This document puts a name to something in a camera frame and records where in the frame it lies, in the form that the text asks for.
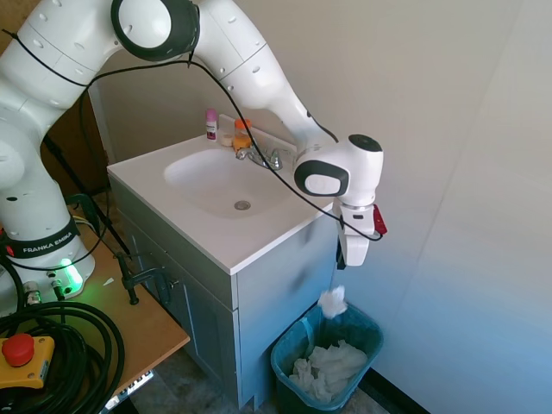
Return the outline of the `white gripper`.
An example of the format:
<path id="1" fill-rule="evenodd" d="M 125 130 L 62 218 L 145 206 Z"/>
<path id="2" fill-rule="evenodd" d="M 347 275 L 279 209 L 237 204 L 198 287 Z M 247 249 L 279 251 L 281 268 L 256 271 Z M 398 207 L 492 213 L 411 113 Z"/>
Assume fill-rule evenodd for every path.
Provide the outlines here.
<path id="1" fill-rule="evenodd" d="M 364 263 L 371 238 L 375 237 L 373 206 L 360 209 L 338 204 L 337 269 Z"/>

